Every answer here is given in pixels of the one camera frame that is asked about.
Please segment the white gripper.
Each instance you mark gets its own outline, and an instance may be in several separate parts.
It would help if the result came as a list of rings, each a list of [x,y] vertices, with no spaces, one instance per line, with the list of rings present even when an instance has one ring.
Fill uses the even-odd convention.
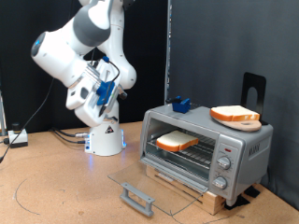
[[[66,107],[89,127],[100,125],[103,120],[119,122],[115,116],[109,117],[116,99],[125,100],[128,94],[119,93],[121,73],[110,60],[100,60],[94,68],[87,64],[80,78],[67,90]]]

